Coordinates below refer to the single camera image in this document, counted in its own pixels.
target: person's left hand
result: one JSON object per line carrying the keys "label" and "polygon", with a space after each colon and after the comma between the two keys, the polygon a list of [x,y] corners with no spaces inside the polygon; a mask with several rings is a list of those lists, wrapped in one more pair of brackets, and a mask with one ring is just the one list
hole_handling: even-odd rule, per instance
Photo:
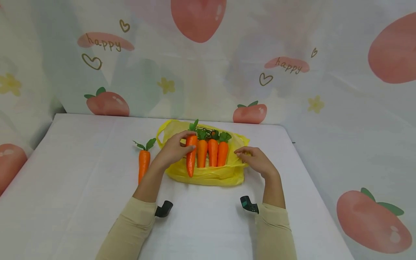
{"label": "person's left hand", "polygon": [[181,140],[186,139],[189,135],[196,135],[196,132],[182,131],[169,138],[166,141],[165,146],[153,160],[152,164],[166,169],[171,164],[182,159],[187,153],[193,151],[196,148],[195,145],[185,147],[185,144],[181,143]]}

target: beige sleeve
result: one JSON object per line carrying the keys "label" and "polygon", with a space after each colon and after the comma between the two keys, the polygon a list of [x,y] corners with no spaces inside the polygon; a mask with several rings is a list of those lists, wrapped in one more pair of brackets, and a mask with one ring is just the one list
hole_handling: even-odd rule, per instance
{"label": "beige sleeve", "polygon": [[137,260],[152,230],[156,203],[131,198],[107,234],[96,260]]}
{"label": "beige sleeve", "polygon": [[256,216],[257,260],[297,260],[287,211],[263,203]]}

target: yellow flower print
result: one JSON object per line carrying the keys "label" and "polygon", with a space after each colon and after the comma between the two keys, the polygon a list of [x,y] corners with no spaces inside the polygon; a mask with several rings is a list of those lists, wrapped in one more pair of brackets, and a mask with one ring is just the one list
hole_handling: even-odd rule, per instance
{"label": "yellow flower print", "polygon": [[308,99],[309,101],[309,108],[308,111],[315,111],[315,113],[319,114],[321,109],[325,106],[325,103],[321,101],[321,97],[318,95],[314,99]]}
{"label": "yellow flower print", "polygon": [[169,92],[175,92],[175,82],[173,80],[167,81],[165,77],[161,78],[161,83],[157,83],[159,87],[163,89],[163,94],[166,94]]}
{"label": "yellow flower print", "polygon": [[20,96],[19,88],[22,87],[22,84],[10,73],[7,73],[6,77],[0,76],[0,84],[0,94],[6,94],[10,91],[13,95]]}

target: forearm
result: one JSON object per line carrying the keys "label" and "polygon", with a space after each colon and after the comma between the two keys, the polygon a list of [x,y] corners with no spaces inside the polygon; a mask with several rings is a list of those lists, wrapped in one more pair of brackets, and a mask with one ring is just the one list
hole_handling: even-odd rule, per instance
{"label": "forearm", "polygon": [[280,174],[276,170],[265,178],[265,187],[263,193],[263,203],[276,206],[279,208],[286,208],[285,196],[283,195],[282,181]]}
{"label": "forearm", "polygon": [[110,232],[96,260],[136,260],[152,230],[166,167],[154,160]]}
{"label": "forearm", "polygon": [[107,234],[96,260],[137,260],[152,230],[156,203],[131,198]]}
{"label": "forearm", "polygon": [[156,202],[165,170],[166,166],[155,159],[134,192],[133,198],[144,202]]}
{"label": "forearm", "polygon": [[257,260],[296,260],[295,243],[289,226],[287,211],[263,203],[256,216]]}

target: toy carrot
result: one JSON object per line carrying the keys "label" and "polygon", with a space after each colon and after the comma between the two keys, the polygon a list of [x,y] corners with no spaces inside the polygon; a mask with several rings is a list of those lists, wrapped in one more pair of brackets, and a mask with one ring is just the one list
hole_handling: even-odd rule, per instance
{"label": "toy carrot", "polygon": [[204,129],[196,130],[197,137],[199,139],[197,148],[197,161],[196,165],[198,168],[205,168],[205,162],[208,152],[208,142],[205,140],[207,132]]}
{"label": "toy carrot", "polygon": [[224,166],[228,156],[228,140],[231,139],[231,135],[227,132],[220,134],[220,145],[218,146],[218,167]]}
{"label": "toy carrot", "polygon": [[[198,125],[198,119],[195,120],[193,124],[189,124],[189,130],[195,131],[196,126]],[[198,144],[198,137],[196,136],[188,136],[186,138],[185,146],[196,145]],[[186,171],[188,172],[189,177],[193,177],[193,169],[195,167],[195,157],[196,157],[196,149],[186,154]]]}
{"label": "toy carrot", "polygon": [[208,141],[208,157],[209,166],[217,167],[218,159],[218,131],[214,130],[211,132],[211,139]]}
{"label": "toy carrot", "polygon": [[144,174],[147,172],[147,169],[149,168],[150,163],[150,153],[149,149],[153,147],[153,145],[156,142],[156,138],[150,139],[146,147],[144,145],[137,143],[136,141],[133,141],[137,147],[141,148],[142,150],[139,153],[139,184],[141,182],[141,179],[143,178]]}

